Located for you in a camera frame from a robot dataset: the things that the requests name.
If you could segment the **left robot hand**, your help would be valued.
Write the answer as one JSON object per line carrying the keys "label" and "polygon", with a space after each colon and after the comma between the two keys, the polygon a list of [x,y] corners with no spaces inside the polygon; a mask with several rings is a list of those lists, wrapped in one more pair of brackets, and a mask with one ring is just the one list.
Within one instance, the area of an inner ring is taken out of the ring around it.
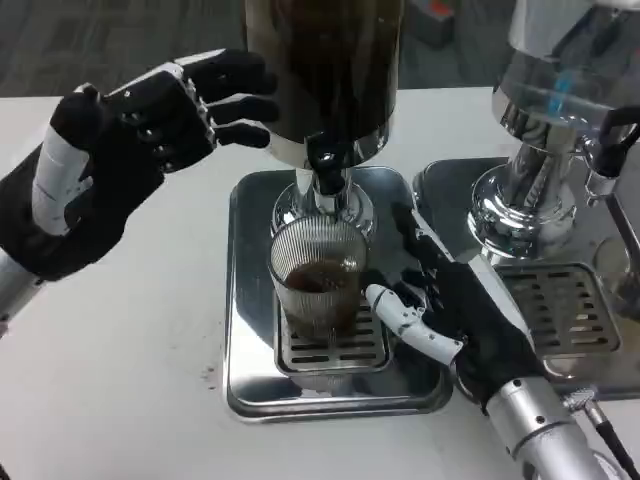
{"label": "left robot hand", "polygon": [[163,184],[217,147],[263,149],[278,118],[261,56],[221,49],[164,63],[109,94],[63,97],[1,181],[1,250],[57,281],[103,258]]}

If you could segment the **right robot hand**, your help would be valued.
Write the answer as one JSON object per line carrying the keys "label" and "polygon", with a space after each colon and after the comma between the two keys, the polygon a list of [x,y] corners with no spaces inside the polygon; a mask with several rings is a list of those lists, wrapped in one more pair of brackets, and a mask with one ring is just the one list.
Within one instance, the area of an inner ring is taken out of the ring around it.
{"label": "right robot hand", "polygon": [[456,260],[414,208],[395,203],[392,216],[419,267],[394,285],[377,270],[362,275],[365,298],[385,326],[445,366],[480,406],[513,380],[543,377],[530,330],[486,259]]}

